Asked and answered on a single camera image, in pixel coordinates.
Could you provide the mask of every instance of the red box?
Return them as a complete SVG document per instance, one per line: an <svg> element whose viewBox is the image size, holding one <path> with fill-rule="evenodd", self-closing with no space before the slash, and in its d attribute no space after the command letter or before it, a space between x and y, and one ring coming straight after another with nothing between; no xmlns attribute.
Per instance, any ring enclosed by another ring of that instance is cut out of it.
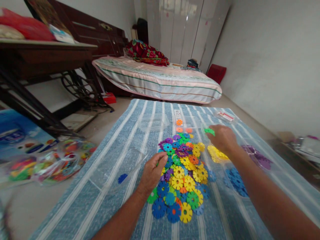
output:
<svg viewBox="0 0 320 240"><path fill-rule="evenodd" d="M102 96L103 100L106 104L116 103L116 97L113 95L113 93L106 93L105 96Z"/></svg>
<svg viewBox="0 0 320 240"><path fill-rule="evenodd" d="M221 83L224 75L226 74L227 68L219 65L212 64L209 68L207 76L215 80L218 84Z"/></svg>

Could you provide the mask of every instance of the price tag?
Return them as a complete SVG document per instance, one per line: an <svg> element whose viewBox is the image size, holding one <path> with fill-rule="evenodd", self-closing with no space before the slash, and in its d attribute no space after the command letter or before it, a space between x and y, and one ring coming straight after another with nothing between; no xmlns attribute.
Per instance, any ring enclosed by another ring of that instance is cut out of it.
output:
<svg viewBox="0 0 320 240"><path fill-rule="evenodd" d="M234 120L233 117L231 117L230 115L228 115L227 113L222 112L222 111L218 112L218 115L223 117L224 119L228 120L229 122L232 122Z"/></svg>
<svg viewBox="0 0 320 240"><path fill-rule="evenodd" d="M178 119L182 120L180 110L178 110L178 109L174 110L174 115L175 115L175 118L176 118L176 122L177 122Z"/></svg>

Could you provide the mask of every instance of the person's left hand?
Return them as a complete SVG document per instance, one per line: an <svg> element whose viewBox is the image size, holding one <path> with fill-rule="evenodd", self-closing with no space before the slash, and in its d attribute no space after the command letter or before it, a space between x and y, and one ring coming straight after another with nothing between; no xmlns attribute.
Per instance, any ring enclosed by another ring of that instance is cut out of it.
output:
<svg viewBox="0 0 320 240"><path fill-rule="evenodd" d="M160 152L146 162L144 166L142 177L137 188L140 193L149 196L152 190L159 183L161 172L168 161L167 152Z"/></svg>

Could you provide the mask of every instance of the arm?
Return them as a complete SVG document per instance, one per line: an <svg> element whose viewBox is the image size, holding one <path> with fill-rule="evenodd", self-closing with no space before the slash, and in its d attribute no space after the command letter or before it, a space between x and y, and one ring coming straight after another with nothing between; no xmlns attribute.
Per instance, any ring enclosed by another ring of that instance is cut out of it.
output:
<svg viewBox="0 0 320 240"><path fill-rule="evenodd" d="M166 152L155 154L143 169L141 181L136 191L117 211L117 213L97 232L93 240L98 239L129 239L136 227L140 212L157 186L161 171L166 165L168 156Z"/></svg>
<svg viewBox="0 0 320 240"><path fill-rule="evenodd" d="M239 171L250 199L262 221L276 239L319 239L320 229L251 160L226 126L210 126L208 138L226 154Z"/></svg>

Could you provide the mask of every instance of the wooden headboard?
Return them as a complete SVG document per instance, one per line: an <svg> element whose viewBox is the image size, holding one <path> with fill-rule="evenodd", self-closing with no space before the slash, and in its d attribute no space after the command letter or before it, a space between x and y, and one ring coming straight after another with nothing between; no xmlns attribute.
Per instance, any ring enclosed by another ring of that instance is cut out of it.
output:
<svg viewBox="0 0 320 240"><path fill-rule="evenodd" d="M107 55L123 56L123 48L126 46L128 39L122 29L56 0L48 0L48 2L54 7L60 20L75 40L98 46L98 49L92 53L93 59Z"/></svg>

